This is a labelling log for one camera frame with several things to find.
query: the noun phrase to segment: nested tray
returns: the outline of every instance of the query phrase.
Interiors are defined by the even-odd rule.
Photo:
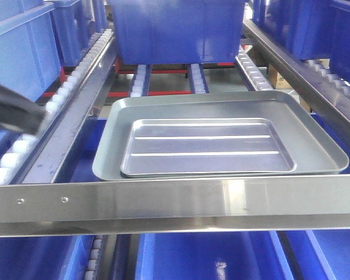
[[[295,163],[263,118],[135,121],[121,171],[128,177],[291,172]]]
[[[247,126],[242,128],[239,123],[247,120],[248,122],[245,122]],[[187,130],[190,129],[193,134],[184,134],[186,132],[184,129],[179,132],[184,128],[184,126],[179,128],[179,123],[184,124],[185,121],[189,125]],[[200,124],[199,122],[204,122],[204,128],[206,128],[199,129],[201,133],[204,133],[201,135],[194,134],[194,128]],[[147,138],[144,140],[147,143],[141,145],[140,142],[143,140],[135,139],[135,137],[159,136],[158,134],[153,135],[152,129],[153,125],[159,124],[164,125],[165,131],[170,133],[171,137],[176,137],[174,134],[178,134],[178,136],[207,137],[210,136],[208,134],[210,133],[210,127],[214,127],[214,132],[215,129],[218,130],[218,133],[214,133],[214,137],[238,137],[250,134],[249,129],[252,127],[254,129],[260,127],[262,135],[270,135],[270,138],[261,138],[261,140],[265,140],[262,144],[258,143],[257,139],[254,140],[255,143],[243,141],[243,145],[230,142],[230,144],[210,146],[213,141],[206,144],[197,141],[197,147],[193,148],[190,145],[183,145],[182,142],[177,143],[176,148],[169,148],[163,145],[163,141],[167,140],[159,139],[159,142],[158,139],[150,140],[154,138]],[[252,135],[261,134],[260,131],[254,133]],[[182,139],[182,141],[191,141],[191,139]],[[189,153],[200,152],[202,145],[205,148],[205,155],[201,157],[207,157],[207,159],[197,159],[197,161],[190,159]],[[151,153],[152,151],[147,151],[153,148],[157,150],[157,154],[183,153],[186,157],[183,158],[181,164],[191,165],[193,169],[186,171],[180,166],[177,170],[174,170],[174,159],[170,159],[171,157],[162,158],[164,161],[161,164],[152,164],[151,161],[137,161],[132,164],[132,157],[130,158],[132,153]],[[242,155],[242,153],[232,153],[247,151],[275,152],[275,155],[278,156],[263,162],[261,159],[253,160],[252,158],[256,155],[248,156]],[[208,152],[223,152],[224,154],[221,157],[215,157],[216,154],[207,154]],[[145,159],[144,156],[138,156],[137,158]],[[168,164],[165,162],[166,160],[172,160],[172,162]],[[206,164],[208,169],[205,168],[205,162],[213,160],[213,163],[208,162]],[[338,173],[347,166],[348,157],[344,151],[292,97],[282,92],[271,91],[121,99],[115,102],[111,108],[93,162],[93,172],[103,180],[119,180],[126,179],[127,176],[178,177],[179,175],[201,176],[203,174],[217,176],[217,174],[225,175],[226,173],[241,176],[283,173],[325,174]]]

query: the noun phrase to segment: smaller metal tray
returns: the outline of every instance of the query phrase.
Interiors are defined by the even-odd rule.
[[[295,163],[264,118],[137,120],[121,171],[128,177],[291,172]]]

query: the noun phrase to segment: cardboard box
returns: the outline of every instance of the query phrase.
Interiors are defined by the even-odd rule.
[[[291,89],[291,85],[283,76],[270,64],[268,66],[268,79],[276,89]]]

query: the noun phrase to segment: blue storage box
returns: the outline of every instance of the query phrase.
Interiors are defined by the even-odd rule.
[[[89,49],[88,17],[82,0],[45,0],[55,5],[52,24],[62,66],[76,66]]]
[[[350,280],[350,230],[286,234],[304,279]]]
[[[109,0],[125,64],[233,62],[246,0]]]
[[[103,0],[82,0],[89,37],[97,32],[102,33],[107,26],[105,5]]]
[[[136,268],[136,280],[293,279],[276,232],[143,234]]]
[[[106,27],[102,0],[45,0],[52,2],[52,24],[62,66],[76,66],[94,41],[94,33]]]
[[[337,11],[331,71],[350,83],[350,1],[332,0]]]
[[[52,10],[45,4],[0,22],[0,84],[32,101],[60,74]]]
[[[93,238],[0,238],[0,280],[83,280]]]
[[[329,58],[331,0],[254,0],[253,21],[300,60]]]

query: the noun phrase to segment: red metal bar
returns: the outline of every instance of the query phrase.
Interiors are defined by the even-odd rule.
[[[61,83],[66,81],[66,74],[65,74],[64,67],[61,67],[61,73],[59,75],[59,79],[60,79]]]
[[[116,61],[115,61],[115,64],[114,64],[114,67],[115,67],[115,72],[120,74],[119,71],[121,69],[121,66],[122,66],[122,62],[121,62],[121,58],[119,57]]]
[[[221,62],[217,63],[218,66],[233,66],[233,63],[231,62]]]
[[[42,97],[52,97],[52,96],[54,96],[54,92],[44,92],[41,96]]]
[[[189,95],[190,91],[170,91],[170,92],[149,92],[149,96],[162,96],[162,95]]]
[[[174,90],[174,91],[168,91],[168,92],[149,92],[149,96],[162,96],[162,95],[189,95],[190,91],[181,91],[181,90]],[[108,97],[127,97],[128,92],[110,92],[108,94]]]
[[[152,74],[186,74],[188,70],[153,70]]]

